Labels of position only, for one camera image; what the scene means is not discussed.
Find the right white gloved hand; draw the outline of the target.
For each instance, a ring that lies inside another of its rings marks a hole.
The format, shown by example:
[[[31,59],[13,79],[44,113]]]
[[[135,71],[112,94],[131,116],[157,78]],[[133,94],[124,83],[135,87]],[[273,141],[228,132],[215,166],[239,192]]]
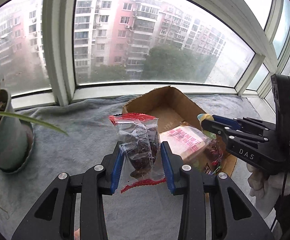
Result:
[[[251,173],[248,178],[250,196],[256,198],[255,208],[261,217],[263,219],[268,217],[280,196],[283,197],[280,215],[283,218],[290,217],[290,173],[287,174],[286,179],[283,172],[266,178],[259,168],[250,164],[246,167]]]

